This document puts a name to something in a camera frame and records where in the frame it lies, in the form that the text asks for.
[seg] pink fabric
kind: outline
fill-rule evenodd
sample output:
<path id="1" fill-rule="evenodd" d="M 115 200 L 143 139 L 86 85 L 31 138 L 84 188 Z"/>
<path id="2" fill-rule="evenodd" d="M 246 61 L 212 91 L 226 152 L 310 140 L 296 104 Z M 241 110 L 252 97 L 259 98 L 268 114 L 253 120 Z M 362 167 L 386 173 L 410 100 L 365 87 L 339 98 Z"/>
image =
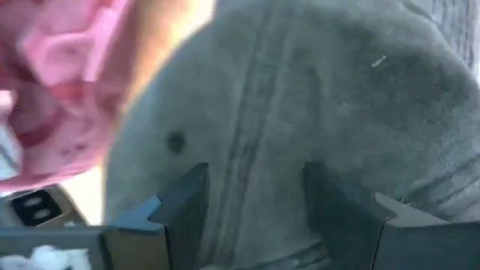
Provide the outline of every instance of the pink fabric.
<path id="1" fill-rule="evenodd" d="M 0 191 L 51 185 L 104 155 L 131 82 L 133 3 L 0 1 L 0 125 L 22 148 Z"/>

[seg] pink clothing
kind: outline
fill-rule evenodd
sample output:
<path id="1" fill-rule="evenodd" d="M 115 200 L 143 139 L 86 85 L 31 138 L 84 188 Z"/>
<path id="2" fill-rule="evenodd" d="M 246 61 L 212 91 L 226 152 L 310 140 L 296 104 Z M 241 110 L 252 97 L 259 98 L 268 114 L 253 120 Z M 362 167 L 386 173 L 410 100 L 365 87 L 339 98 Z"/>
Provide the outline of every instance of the pink clothing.
<path id="1" fill-rule="evenodd" d="M 54 184 L 104 155 L 131 82 L 133 3 L 0 1 L 0 191 Z"/>

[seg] black device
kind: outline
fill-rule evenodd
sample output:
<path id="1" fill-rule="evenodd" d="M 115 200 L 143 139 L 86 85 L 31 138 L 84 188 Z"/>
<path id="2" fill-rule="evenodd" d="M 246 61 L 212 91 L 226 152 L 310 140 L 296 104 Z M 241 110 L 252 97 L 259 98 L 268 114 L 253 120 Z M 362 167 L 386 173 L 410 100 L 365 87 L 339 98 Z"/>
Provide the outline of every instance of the black device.
<path id="1" fill-rule="evenodd" d="M 310 227 L 337 270 L 480 269 L 480 223 L 450 223 L 329 172 L 304 167 Z"/>
<path id="2" fill-rule="evenodd" d="M 8 200 L 25 226 L 0 229 L 0 257 L 28 257 L 34 248 L 49 245 L 88 250 L 91 270 L 196 269 L 208 209 L 206 163 L 196 165 L 170 188 L 109 226 L 42 226 L 62 217 L 68 208 L 59 205 L 51 191 L 38 191 Z"/>

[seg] gray sweatshirt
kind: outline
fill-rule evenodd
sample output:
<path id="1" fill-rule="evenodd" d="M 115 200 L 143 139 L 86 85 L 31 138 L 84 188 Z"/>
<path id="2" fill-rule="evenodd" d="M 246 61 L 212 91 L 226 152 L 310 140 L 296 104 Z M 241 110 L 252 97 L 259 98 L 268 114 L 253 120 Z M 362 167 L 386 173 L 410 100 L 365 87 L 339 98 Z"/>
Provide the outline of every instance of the gray sweatshirt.
<path id="1" fill-rule="evenodd" d="M 428 13 L 398 0 L 226 6 L 130 111 L 110 154 L 106 220 L 203 161 L 201 266 L 326 267 L 305 220 L 307 161 L 438 217 L 479 219 L 474 55 Z"/>

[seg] gray fabric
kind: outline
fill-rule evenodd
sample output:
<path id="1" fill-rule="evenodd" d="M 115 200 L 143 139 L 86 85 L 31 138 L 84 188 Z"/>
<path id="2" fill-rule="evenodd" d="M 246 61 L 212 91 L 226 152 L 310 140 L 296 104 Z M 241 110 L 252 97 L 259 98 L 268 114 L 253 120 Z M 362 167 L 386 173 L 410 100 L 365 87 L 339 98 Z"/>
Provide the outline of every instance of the gray fabric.
<path id="1" fill-rule="evenodd" d="M 211 164 L 201 264 L 323 268 L 325 251 L 308 256 L 320 235 L 305 222 L 306 161 L 441 218 L 479 219 L 479 98 L 436 24 L 402 1 L 244 1 L 130 111 L 110 154 L 106 219 L 200 161 Z"/>

